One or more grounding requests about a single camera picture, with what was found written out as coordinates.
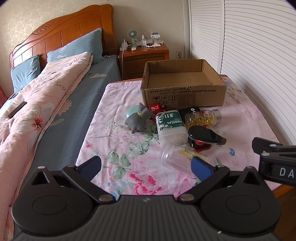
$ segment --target green desk fan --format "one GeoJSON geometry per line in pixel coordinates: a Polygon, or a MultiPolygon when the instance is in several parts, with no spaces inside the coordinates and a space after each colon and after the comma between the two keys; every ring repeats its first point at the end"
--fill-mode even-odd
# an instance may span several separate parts
{"type": "Polygon", "coordinates": [[[137,47],[137,40],[136,40],[136,37],[137,37],[137,31],[134,30],[134,29],[131,29],[128,31],[128,37],[131,39],[131,50],[136,50],[136,47],[137,47]]]}

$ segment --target wooden headboard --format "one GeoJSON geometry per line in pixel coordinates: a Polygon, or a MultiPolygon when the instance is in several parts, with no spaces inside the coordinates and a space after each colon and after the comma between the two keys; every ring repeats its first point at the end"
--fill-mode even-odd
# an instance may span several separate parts
{"type": "Polygon", "coordinates": [[[47,53],[97,29],[102,28],[103,56],[118,54],[113,28],[113,7],[109,4],[91,5],[54,18],[37,28],[9,55],[10,68],[40,54],[41,70],[47,63],[47,53]]]}

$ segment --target closet door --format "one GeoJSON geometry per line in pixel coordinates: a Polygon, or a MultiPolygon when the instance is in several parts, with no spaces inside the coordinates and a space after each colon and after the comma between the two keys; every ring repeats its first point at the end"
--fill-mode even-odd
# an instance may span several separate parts
{"type": "Polygon", "coordinates": [[[205,59],[217,71],[220,48],[221,1],[189,0],[189,12],[191,58],[205,59]]]}
{"type": "Polygon", "coordinates": [[[296,145],[296,11],[287,1],[225,0],[221,73],[257,105],[280,142],[296,145]]]}

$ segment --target wooden floor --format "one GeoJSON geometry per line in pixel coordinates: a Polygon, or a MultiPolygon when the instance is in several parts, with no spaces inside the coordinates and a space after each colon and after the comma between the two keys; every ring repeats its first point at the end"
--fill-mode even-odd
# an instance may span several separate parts
{"type": "Polygon", "coordinates": [[[281,205],[281,218],[274,233],[282,241],[296,241],[296,188],[277,198],[281,205]]]}

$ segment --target ribbed gray panel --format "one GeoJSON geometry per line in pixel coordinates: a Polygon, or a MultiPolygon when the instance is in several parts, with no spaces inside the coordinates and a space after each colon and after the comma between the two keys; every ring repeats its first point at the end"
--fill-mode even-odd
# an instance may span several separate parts
{"type": "Polygon", "coordinates": [[[225,0],[222,74],[296,145],[296,11],[285,0],[225,0]]]}
{"type": "Polygon", "coordinates": [[[190,0],[191,54],[217,70],[220,46],[220,0],[190,0]]]}
{"type": "Polygon", "coordinates": [[[21,233],[14,241],[279,241],[273,234],[230,237],[207,225],[197,209],[173,196],[121,196],[102,205],[81,228],[56,237],[21,233]]]}

